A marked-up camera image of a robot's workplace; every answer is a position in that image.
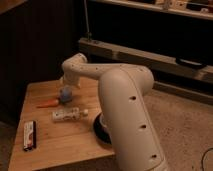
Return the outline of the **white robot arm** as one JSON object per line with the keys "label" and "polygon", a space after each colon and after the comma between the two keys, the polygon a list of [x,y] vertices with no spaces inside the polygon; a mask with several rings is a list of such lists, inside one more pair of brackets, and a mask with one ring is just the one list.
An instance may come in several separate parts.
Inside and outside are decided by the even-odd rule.
{"label": "white robot arm", "polygon": [[102,116],[122,171],[170,171],[143,96],[154,84],[145,66],[93,64],[78,53],[62,63],[63,82],[78,86],[80,77],[98,81]]}

